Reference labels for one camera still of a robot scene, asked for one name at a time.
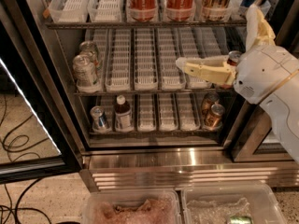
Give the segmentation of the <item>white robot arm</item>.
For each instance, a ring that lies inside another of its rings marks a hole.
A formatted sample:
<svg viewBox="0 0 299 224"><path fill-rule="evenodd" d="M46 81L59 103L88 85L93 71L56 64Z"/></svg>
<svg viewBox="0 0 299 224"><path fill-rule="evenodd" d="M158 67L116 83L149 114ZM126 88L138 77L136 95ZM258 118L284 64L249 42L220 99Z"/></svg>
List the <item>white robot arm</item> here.
<svg viewBox="0 0 299 224"><path fill-rule="evenodd" d="M228 57L176 59L183 73L217 85L231 85L249 103L270 117L274 135L295 161L299 161L299 61L275 44L276 35L255 5L246 12L246 51L237 65Z"/></svg>

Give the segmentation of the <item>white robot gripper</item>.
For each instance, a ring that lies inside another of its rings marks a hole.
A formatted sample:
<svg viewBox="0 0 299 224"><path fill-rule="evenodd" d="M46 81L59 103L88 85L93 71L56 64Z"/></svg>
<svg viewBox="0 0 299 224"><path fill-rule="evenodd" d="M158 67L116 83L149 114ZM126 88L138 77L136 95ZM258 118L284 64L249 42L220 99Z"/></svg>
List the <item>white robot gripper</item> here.
<svg viewBox="0 0 299 224"><path fill-rule="evenodd" d="M206 58L179 57L176 66L183 73L217 85L232 85L249 103L257 105L282 80L299 68L298 59L275 44L276 35L256 5L246 12L246 51L236 67L226 55Z"/></svg>

